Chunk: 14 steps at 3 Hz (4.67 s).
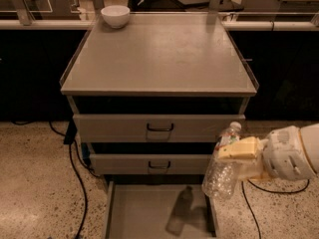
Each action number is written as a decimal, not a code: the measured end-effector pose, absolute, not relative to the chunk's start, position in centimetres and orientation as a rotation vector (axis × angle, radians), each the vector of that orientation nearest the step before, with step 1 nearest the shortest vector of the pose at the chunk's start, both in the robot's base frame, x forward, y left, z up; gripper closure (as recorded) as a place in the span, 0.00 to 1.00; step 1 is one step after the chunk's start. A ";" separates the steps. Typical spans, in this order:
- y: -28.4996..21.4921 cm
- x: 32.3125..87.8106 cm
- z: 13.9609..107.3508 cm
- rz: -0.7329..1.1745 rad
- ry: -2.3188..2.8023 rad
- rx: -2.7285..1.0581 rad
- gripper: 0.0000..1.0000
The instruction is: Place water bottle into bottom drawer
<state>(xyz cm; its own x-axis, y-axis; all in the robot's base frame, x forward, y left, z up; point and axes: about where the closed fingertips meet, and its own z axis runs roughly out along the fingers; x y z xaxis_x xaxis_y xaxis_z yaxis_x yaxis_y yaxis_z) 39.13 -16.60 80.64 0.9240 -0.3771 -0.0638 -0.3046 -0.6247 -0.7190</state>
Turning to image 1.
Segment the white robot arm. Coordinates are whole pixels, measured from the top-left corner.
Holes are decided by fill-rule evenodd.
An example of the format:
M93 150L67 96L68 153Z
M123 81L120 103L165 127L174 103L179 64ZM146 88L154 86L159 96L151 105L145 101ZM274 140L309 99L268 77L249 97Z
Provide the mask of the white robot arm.
M266 138L243 138L222 146L220 162L238 164L239 179L311 179L319 173L319 124L275 129Z

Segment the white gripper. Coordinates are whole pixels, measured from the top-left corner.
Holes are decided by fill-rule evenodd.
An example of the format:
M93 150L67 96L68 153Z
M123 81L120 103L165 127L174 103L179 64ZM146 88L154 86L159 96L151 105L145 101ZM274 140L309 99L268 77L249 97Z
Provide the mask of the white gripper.
M266 139L262 152L263 161L255 159L263 148L261 140L255 136L221 147L218 158L239 160L239 180L265 180L271 175L295 181L316 176L315 124L276 129Z

